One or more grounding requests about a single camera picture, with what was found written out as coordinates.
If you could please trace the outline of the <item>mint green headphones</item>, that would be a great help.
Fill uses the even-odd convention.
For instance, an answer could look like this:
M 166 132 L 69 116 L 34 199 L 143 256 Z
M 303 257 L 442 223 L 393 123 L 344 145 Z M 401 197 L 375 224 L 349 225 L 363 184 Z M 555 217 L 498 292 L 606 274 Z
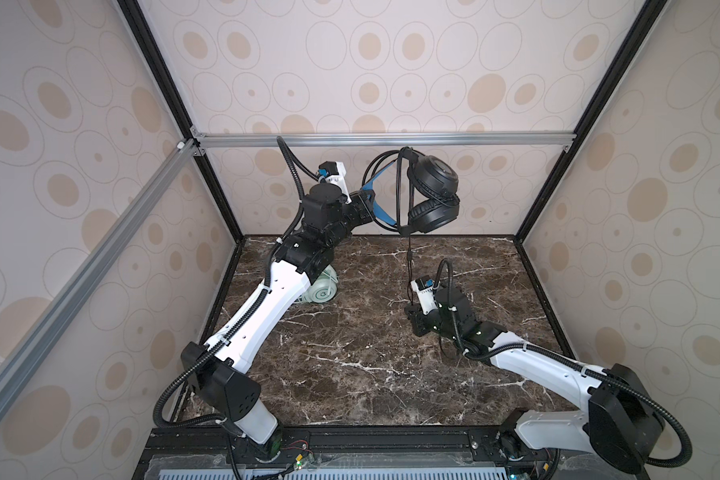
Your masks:
M 328 265 L 315 280 L 315 282 L 302 294 L 298 302 L 310 304 L 323 304 L 331 301 L 338 291 L 338 275 L 335 269 Z

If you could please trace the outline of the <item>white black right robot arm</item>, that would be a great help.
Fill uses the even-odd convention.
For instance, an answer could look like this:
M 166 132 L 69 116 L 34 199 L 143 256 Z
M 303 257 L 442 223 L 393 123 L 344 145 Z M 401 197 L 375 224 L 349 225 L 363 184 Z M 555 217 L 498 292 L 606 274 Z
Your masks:
M 416 336 L 434 333 L 451 341 L 459 356 L 517 374 L 574 405 L 565 412 L 513 411 L 495 439 L 507 460 L 524 460 L 533 451 L 578 451 L 632 475 L 691 460 L 688 432 L 650 397 L 633 370 L 583 363 L 479 320 L 455 284 L 449 259 L 440 261 L 434 276 L 410 277 L 408 295 L 405 312 Z

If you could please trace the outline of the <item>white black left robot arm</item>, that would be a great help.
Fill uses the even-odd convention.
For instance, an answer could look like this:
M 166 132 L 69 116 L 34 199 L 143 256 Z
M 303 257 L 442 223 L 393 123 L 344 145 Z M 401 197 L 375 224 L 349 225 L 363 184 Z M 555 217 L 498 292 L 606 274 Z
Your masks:
M 153 410 L 153 421 L 160 428 L 213 423 L 246 437 L 268 457 L 279 449 L 282 426 L 262 402 L 260 385 L 247 372 L 282 316 L 334 260 L 336 247 L 354 228 L 375 218 L 373 192 L 348 192 L 340 164 L 321 164 L 310 175 L 315 185 L 306 190 L 299 176 L 304 165 L 282 137 L 276 141 L 298 193 L 295 218 L 266 257 L 263 280 L 231 320 L 204 344 L 186 346 L 183 372 L 160 395 Z M 183 384 L 192 386 L 214 413 L 185 421 L 165 419 L 167 401 Z

